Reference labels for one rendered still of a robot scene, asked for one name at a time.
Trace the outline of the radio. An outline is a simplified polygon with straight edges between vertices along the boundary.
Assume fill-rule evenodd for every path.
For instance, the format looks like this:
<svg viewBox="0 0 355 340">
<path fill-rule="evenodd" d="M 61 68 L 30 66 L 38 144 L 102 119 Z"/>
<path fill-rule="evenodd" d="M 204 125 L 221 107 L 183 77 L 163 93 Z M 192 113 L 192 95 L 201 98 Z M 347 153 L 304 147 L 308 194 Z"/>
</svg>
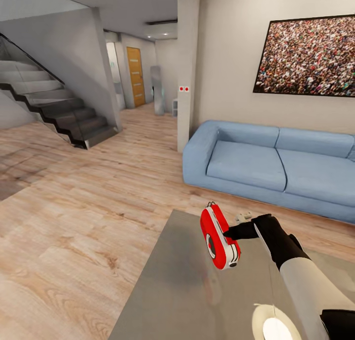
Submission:
<svg viewBox="0 0 355 340">
<path fill-rule="evenodd" d="M 240 247 L 236 240 L 223 235 L 230 226 L 217 204 L 211 202 L 205 208 L 200 223 L 215 266 L 218 269 L 235 267 L 241 253 Z"/>
</svg>

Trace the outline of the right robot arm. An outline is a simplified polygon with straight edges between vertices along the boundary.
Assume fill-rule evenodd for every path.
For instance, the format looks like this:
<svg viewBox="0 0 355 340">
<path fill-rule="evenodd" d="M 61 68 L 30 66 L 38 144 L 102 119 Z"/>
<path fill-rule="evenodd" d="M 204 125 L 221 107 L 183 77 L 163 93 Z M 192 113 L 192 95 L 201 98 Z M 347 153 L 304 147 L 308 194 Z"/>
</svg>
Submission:
<svg viewBox="0 0 355 340">
<path fill-rule="evenodd" d="M 235 214 L 237 226 L 223 233 L 232 240 L 260 238 L 276 263 L 309 340 L 355 340 L 355 304 L 303 252 L 300 242 L 271 214 Z M 250 221 L 247 221 L 250 220 Z"/>
</svg>

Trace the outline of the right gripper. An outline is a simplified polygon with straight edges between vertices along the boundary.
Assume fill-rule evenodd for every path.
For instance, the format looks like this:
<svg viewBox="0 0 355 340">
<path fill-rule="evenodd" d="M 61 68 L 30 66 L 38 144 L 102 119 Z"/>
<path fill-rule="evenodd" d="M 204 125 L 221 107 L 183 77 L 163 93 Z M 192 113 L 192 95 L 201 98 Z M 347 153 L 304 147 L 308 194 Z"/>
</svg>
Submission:
<svg viewBox="0 0 355 340">
<path fill-rule="evenodd" d="M 256 237 L 249 236 L 246 225 L 248 222 L 241 223 L 238 226 L 229 227 L 229 230 L 223 233 L 226 237 L 231 237 L 232 240 L 239 239 L 256 239 Z"/>
</svg>

